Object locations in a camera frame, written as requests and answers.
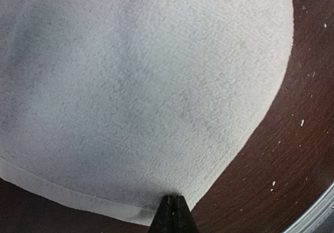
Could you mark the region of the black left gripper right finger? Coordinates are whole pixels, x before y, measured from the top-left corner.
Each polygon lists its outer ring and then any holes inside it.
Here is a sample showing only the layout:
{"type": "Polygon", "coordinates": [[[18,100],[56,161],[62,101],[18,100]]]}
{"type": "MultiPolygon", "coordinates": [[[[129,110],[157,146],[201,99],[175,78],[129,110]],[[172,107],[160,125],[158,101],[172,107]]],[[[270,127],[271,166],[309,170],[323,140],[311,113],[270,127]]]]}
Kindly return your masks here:
{"type": "Polygon", "coordinates": [[[199,233],[192,213],[183,196],[173,197],[172,221],[172,232],[199,233]]]}

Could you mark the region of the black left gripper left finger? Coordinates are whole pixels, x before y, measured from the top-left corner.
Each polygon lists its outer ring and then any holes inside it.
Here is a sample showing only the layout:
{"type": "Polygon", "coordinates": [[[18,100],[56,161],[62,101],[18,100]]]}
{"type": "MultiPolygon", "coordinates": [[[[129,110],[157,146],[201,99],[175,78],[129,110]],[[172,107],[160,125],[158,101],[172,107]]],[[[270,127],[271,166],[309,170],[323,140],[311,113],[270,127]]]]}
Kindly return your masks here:
{"type": "Polygon", "coordinates": [[[166,195],[162,198],[157,212],[149,228],[149,233],[172,233],[174,212],[174,197],[166,195]]]}

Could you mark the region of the white terry towel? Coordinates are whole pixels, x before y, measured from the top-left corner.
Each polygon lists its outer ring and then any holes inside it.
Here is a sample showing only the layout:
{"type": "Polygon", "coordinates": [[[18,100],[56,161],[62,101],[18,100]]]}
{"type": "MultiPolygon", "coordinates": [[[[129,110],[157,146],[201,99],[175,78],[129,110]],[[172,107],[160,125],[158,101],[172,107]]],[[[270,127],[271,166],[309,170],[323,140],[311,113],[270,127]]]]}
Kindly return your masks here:
{"type": "Polygon", "coordinates": [[[263,120],[292,0],[1,0],[1,178],[150,225],[193,208],[263,120]]]}

